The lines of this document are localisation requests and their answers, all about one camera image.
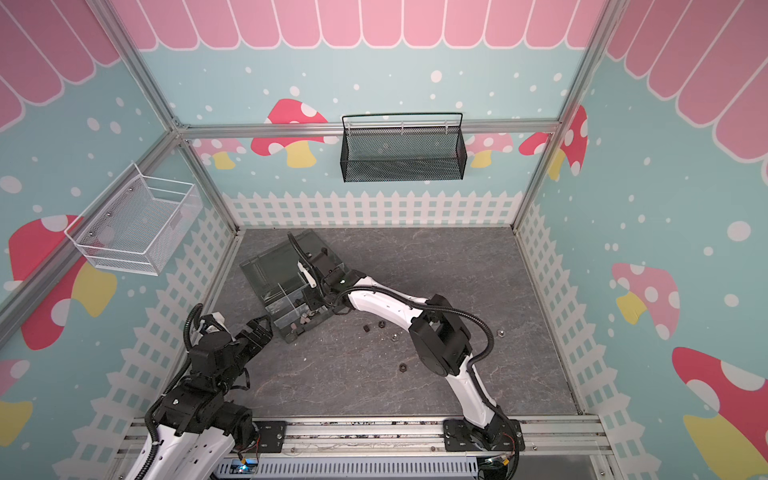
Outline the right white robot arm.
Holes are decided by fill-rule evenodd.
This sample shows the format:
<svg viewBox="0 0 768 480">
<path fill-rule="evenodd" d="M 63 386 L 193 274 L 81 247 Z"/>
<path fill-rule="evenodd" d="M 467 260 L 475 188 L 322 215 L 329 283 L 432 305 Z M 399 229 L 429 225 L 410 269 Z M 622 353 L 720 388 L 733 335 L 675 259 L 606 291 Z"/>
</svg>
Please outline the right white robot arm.
<svg viewBox="0 0 768 480">
<path fill-rule="evenodd" d="M 448 382 L 469 436 L 480 449 L 523 450 L 522 434 L 489 395 L 475 368 L 494 347 L 493 333 L 484 321 L 440 295 L 414 297 L 356 270 L 345 272 L 325 251 L 310 256 L 298 245 L 294 249 L 299 271 L 328 309 L 374 314 L 408 332 L 422 363 Z"/>
</svg>

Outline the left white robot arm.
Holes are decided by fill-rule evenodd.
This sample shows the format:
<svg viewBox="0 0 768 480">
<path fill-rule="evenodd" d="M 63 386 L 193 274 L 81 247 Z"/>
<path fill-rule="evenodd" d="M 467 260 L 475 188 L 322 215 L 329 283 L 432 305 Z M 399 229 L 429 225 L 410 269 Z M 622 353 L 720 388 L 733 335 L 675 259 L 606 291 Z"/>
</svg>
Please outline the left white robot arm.
<svg viewBox="0 0 768 480">
<path fill-rule="evenodd" d="M 266 316 L 231 334 L 215 314 L 199 306 L 183 332 L 186 357 L 144 416 L 148 437 L 128 479 L 207 479 L 235 453 L 248 473 L 260 453 L 278 452 L 285 424 L 257 423 L 252 410 L 226 399 L 250 388 L 247 364 L 273 338 Z"/>
</svg>

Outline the dark green compartment organizer box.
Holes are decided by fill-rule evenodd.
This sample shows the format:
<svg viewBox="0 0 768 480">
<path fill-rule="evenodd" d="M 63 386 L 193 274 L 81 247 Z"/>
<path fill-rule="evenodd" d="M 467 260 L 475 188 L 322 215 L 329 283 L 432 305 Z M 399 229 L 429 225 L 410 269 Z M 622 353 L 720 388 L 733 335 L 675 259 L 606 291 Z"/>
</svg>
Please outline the dark green compartment organizer box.
<svg viewBox="0 0 768 480">
<path fill-rule="evenodd" d="M 240 268 L 285 342 L 295 342 L 334 315 L 320 299 L 320 290 L 303 273 L 306 264 L 291 241 L 257 254 Z"/>
</svg>

